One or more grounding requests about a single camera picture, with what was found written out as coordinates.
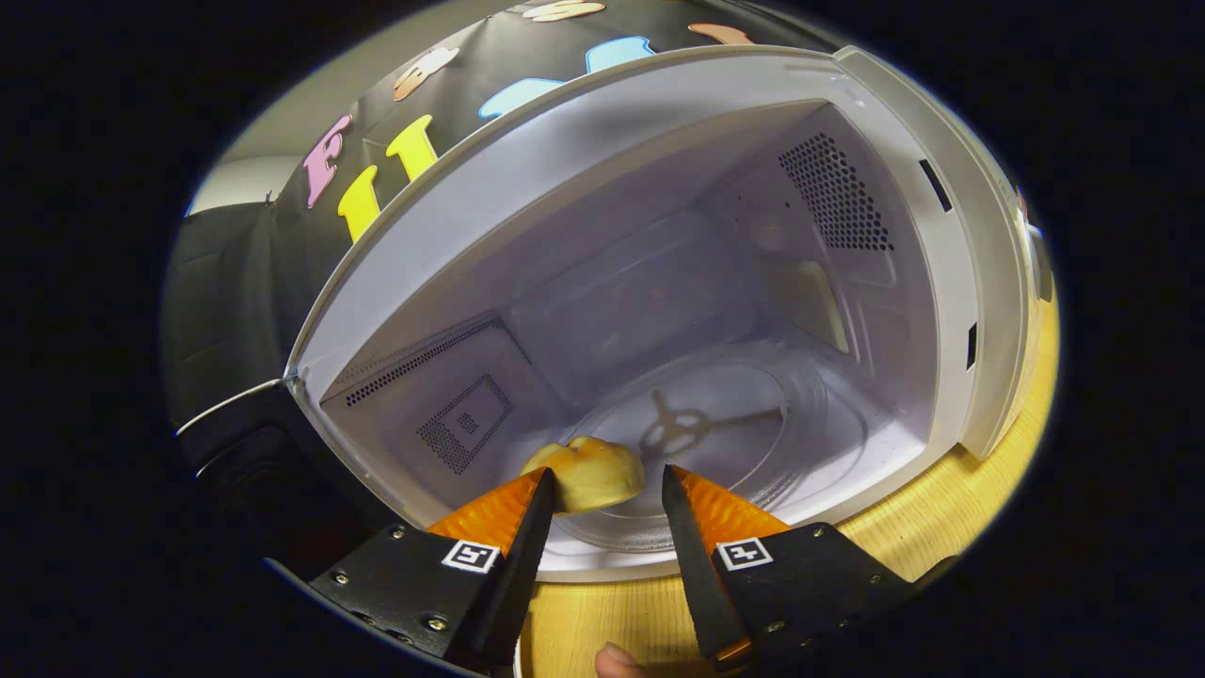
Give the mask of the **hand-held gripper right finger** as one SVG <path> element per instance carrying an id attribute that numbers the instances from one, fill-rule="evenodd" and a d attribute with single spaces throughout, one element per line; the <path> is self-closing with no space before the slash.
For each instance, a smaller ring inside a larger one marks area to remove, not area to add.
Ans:
<path id="1" fill-rule="evenodd" d="M 660 491 L 696 644 L 719 672 L 800 664 L 956 565 L 940 559 L 909 582 L 831 524 L 789 526 L 675 464 Z"/>

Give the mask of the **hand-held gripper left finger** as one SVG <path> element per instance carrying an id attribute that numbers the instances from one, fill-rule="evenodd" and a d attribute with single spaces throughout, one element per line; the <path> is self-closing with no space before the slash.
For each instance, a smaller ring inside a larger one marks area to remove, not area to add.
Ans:
<path id="1" fill-rule="evenodd" d="M 395 524 L 308 583 L 323 605 L 430 662 L 512 662 L 556 505 L 539 467 L 428 529 Z"/>

